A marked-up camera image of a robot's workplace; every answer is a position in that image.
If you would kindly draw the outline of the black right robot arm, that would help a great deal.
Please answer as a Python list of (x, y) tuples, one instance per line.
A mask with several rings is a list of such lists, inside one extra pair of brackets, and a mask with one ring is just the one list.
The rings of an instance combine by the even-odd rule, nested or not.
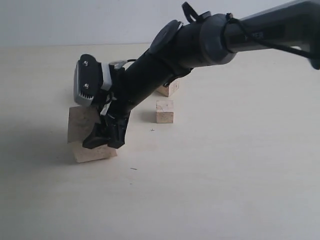
[(320, 3), (294, 0), (238, 19), (231, 13), (198, 14), (182, 4), (187, 24), (172, 20), (138, 58), (101, 63), (83, 54), (74, 71), (73, 97), (93, 107), (98, 122), (82, 141), (86, 149), (118, 149), (132, 109), (157, 88), (167, 88), (195, 68), (228, 64), (239, 52), (274, 49), (320, 68)]

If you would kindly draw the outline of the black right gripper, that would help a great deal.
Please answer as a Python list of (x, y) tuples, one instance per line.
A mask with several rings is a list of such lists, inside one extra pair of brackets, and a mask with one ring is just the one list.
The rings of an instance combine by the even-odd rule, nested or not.
[(108, 145), (119, 149), (125, 144), (130, 112), (160, 86), (168, 87), (174, 80), (185, 77), (192, 69), (173, 60), (163, 59), (149, 51), (125, 69), (126, 61), (99, 64), (100, 123), (93, 125), (82, 141), (86, 149)]

